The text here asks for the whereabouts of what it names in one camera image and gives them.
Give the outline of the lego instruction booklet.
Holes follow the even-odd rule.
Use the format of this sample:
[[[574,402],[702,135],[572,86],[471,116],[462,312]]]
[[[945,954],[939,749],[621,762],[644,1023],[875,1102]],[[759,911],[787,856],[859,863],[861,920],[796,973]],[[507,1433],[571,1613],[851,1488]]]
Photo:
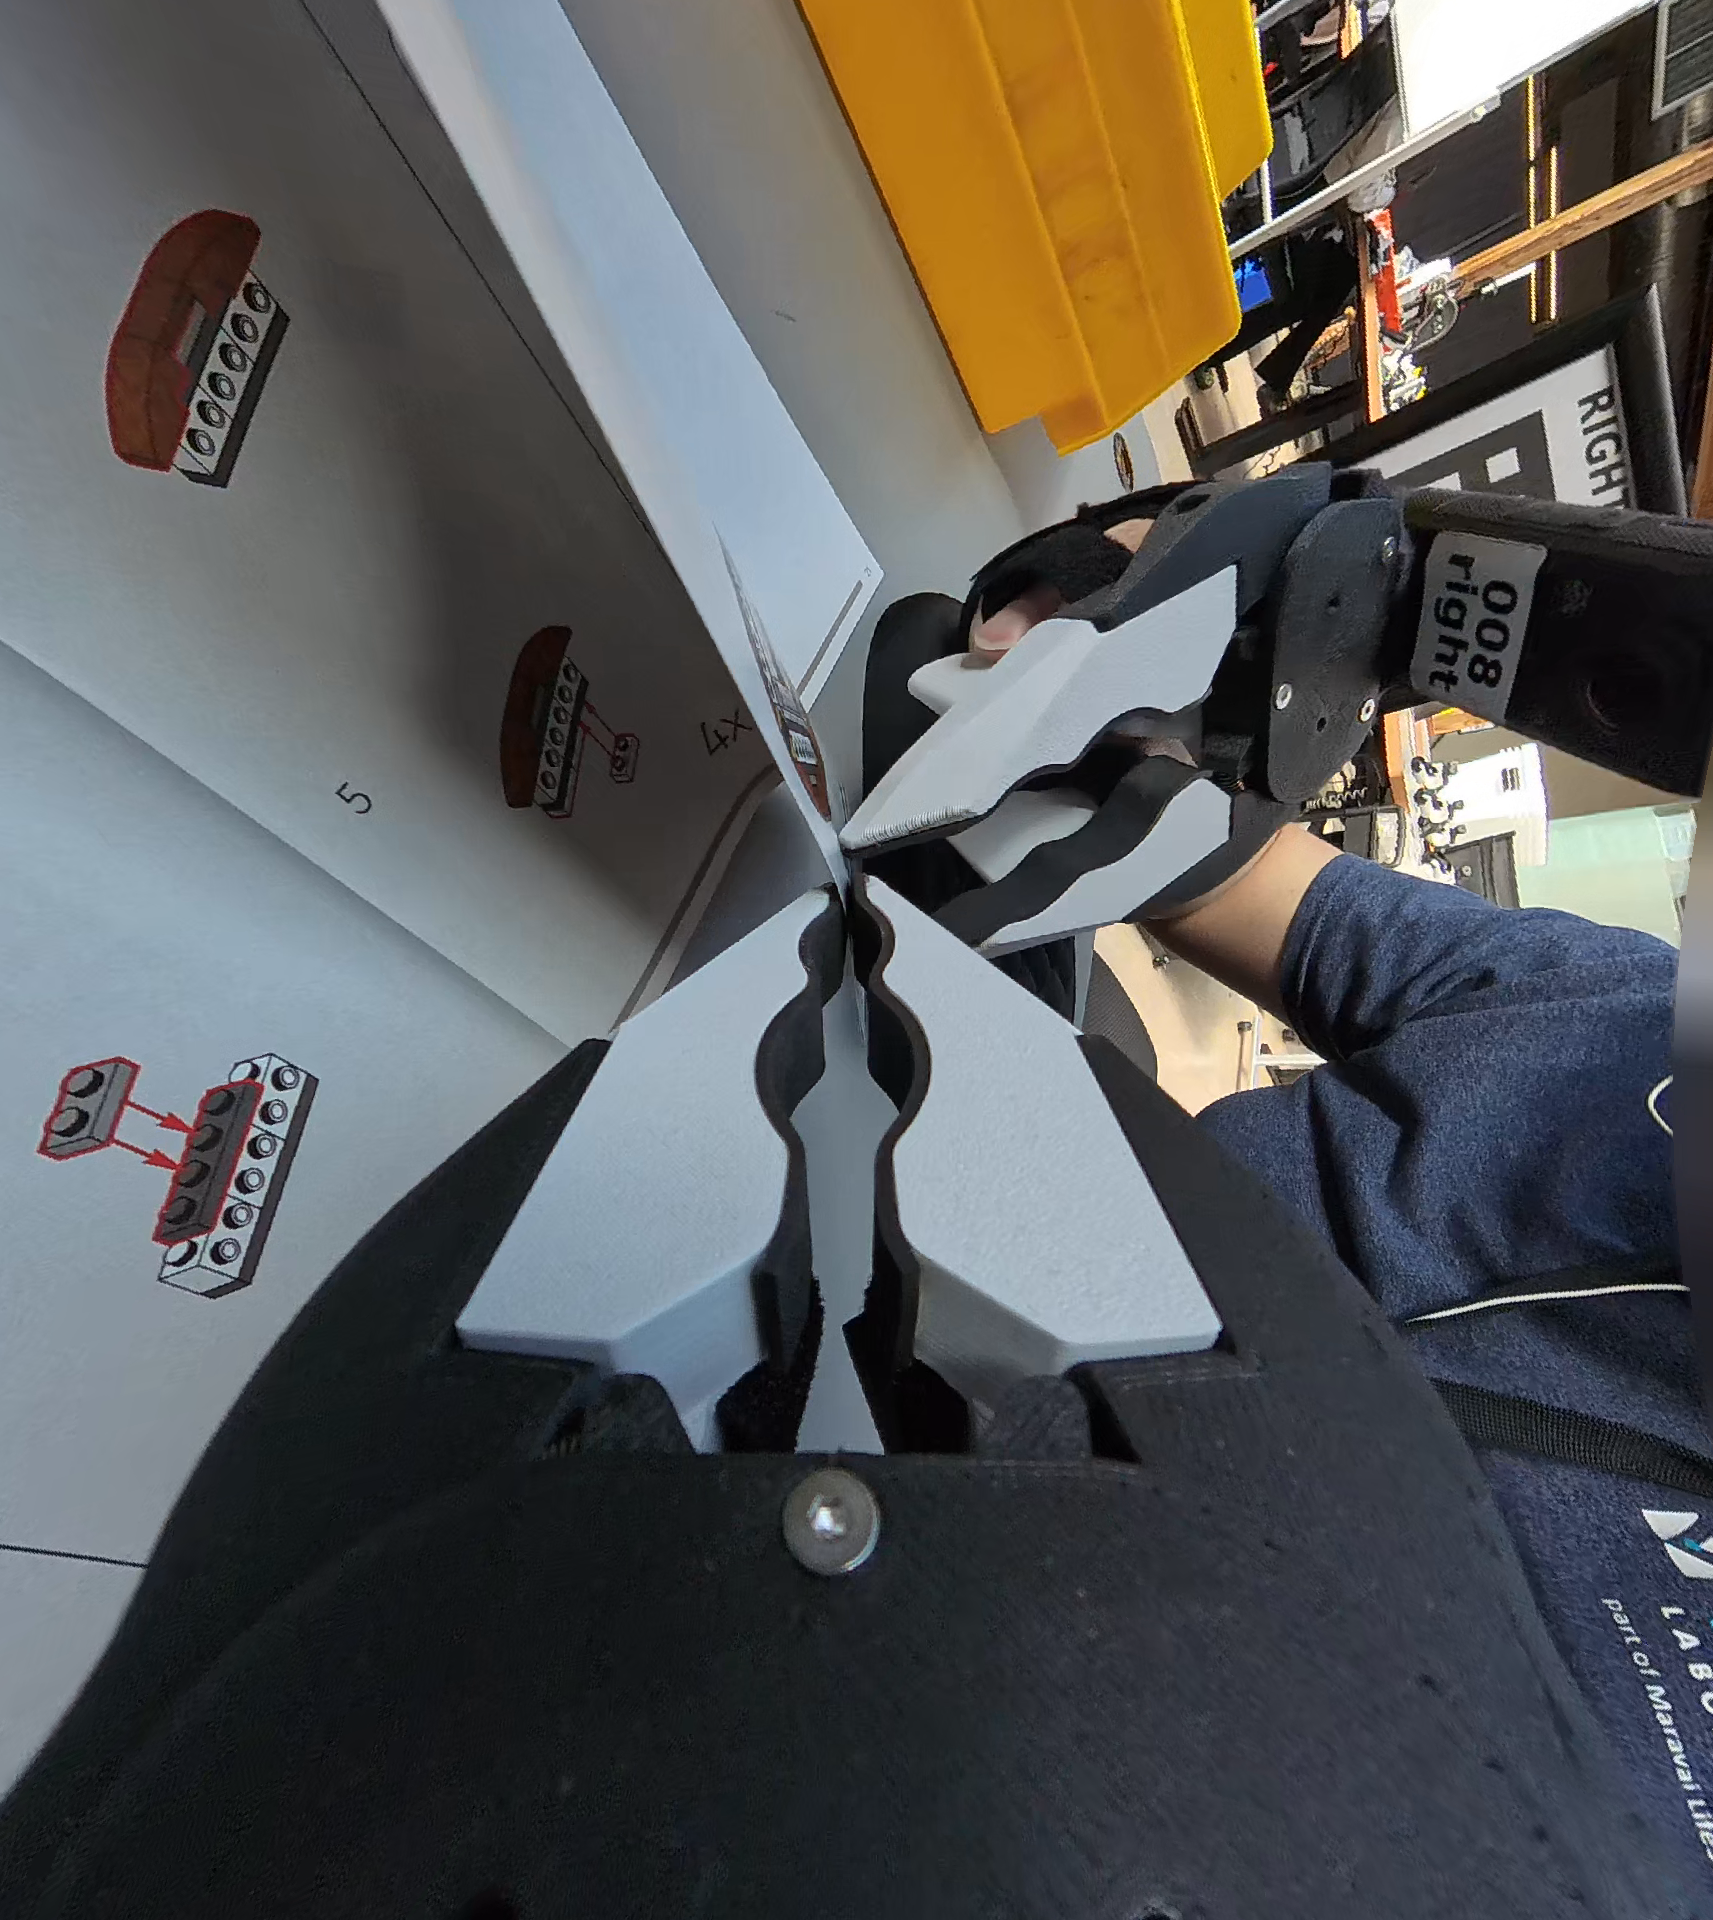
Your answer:
[[[878,579],[565,3],[0,3],[0,1798]]]

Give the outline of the yellow plastic bin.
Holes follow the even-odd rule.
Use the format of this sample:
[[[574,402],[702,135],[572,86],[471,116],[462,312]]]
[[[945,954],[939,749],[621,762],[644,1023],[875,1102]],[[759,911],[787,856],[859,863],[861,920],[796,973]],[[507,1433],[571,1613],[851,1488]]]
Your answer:
[[[1072,62],[1065,3],[798,5],[988,434],[1043,426],[1083,372],[1039,191]]]
[[[1072,59],[1039,176],[1074,342],[1061,454],[1137,415],[1242,322],[1222,206],[1272,150],[1253,5],[1065,3]]]

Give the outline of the person's torso in blue sweatshirt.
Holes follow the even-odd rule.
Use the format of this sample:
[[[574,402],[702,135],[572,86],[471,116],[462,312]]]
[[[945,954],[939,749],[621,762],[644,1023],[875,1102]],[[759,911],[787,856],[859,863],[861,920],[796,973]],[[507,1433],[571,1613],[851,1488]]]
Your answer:
[[[1572,1266],[1399,1326],[1637,1806],[1713,1915],[1713,1442],[1684,1284],[1656,1263]]]

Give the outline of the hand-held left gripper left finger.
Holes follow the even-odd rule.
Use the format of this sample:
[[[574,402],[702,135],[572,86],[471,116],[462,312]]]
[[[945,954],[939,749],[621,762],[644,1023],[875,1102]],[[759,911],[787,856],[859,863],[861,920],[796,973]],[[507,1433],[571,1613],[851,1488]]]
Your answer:
[[[796,1449],[822,1306],[795,1113],[844,954],[817,886],[619,1028],[461,1309],[467,1347],[653,1379],[700,1452]]]

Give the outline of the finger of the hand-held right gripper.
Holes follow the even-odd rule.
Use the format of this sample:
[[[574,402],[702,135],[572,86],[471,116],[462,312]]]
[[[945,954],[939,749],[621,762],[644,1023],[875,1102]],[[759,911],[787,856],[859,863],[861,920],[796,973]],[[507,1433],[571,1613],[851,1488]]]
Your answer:
[[[983,883],[935,909],[986,958],[1164,911],[1260,849],[1260,792],[1168,755],[1132,763],[1102,802],[1061,785],[1007,797],[955,835]]]
[[[1118,721],[1200,704],[1238,619],[1237,593],[1238,571],[1224,565],[1189,588],[1154,588],[1107,629],[1061,614],[999,664],[963,651],[919,667],[910,692],[936,720],[853,812],[844,852],[958,834],[1072,767]]]

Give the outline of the white workbench top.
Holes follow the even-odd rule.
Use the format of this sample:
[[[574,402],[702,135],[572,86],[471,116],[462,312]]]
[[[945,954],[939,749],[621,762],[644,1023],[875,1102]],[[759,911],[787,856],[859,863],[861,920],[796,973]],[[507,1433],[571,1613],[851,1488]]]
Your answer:
[[[1652,122],[1713,94],[1713,1],[1388,3],[1350,58],[1274,98],[1274,150],[1224,210],[1230,258],[1396,184],[1419,156],[1634,20],[1649,20]]]

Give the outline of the person's right hand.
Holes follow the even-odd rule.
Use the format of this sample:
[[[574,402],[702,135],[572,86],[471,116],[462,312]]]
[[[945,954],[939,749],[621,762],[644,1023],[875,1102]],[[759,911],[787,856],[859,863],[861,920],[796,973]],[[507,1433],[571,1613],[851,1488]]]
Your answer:
[[[993,666],[1065,605],[1061,588],[1034,584],[967,629],[972,662]],[[1283,1016],[1283,956],[1301,901],[1338,849],[1301,823],[1278,827],[1224,882],[1137,925],[1174,958],[1257,1007]]]

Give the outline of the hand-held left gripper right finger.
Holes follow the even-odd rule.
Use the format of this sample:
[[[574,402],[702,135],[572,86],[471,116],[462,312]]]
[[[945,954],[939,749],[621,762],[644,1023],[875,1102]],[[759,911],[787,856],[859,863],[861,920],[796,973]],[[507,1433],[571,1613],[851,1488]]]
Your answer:
[[[851,1354],[875,1412],[986,1406],[1089,1364],[1204,1354],[1222,1320],[1079,1028],[888,883],[853,923],[897,1106]]]

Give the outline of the black textured wrist rest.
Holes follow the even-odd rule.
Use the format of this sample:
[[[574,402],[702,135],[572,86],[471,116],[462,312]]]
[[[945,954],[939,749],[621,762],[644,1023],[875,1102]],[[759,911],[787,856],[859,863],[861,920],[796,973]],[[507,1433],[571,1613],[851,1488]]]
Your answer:
[[[910,592],[880,611],[865,675],[863,797],[935,724],[935,712],[910,692],[910,677],[935,660],[964,653],[963,611],[958,598],[939,590]],[[985,886],[945,838],[868,856],[868,874],[931,918]],[[1091,933],[1024,948],[995,963],[1052,1012],[1108,1040],[1151,1080],[1156,1078],[1154,1041]]]

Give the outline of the person's right forearm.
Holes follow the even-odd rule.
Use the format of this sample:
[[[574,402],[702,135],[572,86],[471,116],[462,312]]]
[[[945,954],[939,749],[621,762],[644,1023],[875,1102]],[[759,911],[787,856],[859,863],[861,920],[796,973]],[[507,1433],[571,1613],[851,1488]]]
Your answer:
[[[1321,1066],[1200,1126],[1391,1316],[1500,1291],[1652,1284],[1679,1261],[1677,949],[1337,856],[1306,882],[1274,1000]]]

